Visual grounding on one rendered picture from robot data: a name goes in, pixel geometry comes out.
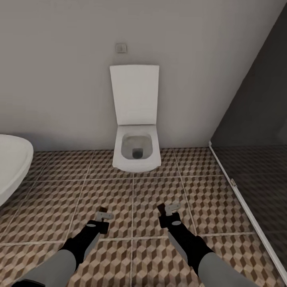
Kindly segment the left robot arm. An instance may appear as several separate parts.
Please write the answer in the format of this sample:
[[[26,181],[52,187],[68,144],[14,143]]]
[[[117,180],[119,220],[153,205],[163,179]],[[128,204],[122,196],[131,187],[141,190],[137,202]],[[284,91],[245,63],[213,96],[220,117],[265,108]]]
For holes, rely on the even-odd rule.
[[[9,287],[66,287],[79,264],[97,244],[100,234],[107,234],[109,223],[103,219],[112,220],[114,215],[98,212],[96,219],[88,221],[81,232],[69,238],[59,251]]]

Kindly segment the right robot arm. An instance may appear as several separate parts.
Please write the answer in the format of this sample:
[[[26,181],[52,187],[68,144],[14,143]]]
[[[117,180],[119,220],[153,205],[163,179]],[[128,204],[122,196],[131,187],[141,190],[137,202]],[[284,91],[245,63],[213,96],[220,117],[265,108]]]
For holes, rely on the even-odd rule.
[[[165,206],[166,215],[159,217],[160,226],[168,228],[170,242],[205,287],[260,287],[214,253],[200,236],[188,231],[179,213],[172,213],[180,208],[180,204]]]

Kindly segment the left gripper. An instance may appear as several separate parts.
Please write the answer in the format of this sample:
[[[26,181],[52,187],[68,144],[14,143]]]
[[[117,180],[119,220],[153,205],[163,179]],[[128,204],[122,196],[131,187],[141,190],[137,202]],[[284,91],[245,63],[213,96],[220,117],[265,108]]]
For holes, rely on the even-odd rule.
[[[99,221],[95,221],[95,220],[90,220],[87,222],[87,224],[98,224],[100,226],[100,234],[107,234],[108,232],[108,227],[109,227],[109,223],[108,222],[99,222]]]

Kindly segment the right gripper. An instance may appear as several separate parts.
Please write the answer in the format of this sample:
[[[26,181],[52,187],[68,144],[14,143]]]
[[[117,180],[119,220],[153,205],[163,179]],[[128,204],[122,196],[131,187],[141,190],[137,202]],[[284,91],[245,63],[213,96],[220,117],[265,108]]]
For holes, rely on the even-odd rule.
[[[175,218],[175,219],[178,219],[179,221],[181,221],[180,219],[180,216],[179,216],[179,213],[176,212],[176,213],[173,213],[173,215],[171,216],[166,216],[166,215],[161,215],[159,217],[159,222],[160,222],[160,226],[161,228],[166,228],[167,227],[167,223],[172,219],[172,218]],[[167,227],[168,228],[168,227]]]

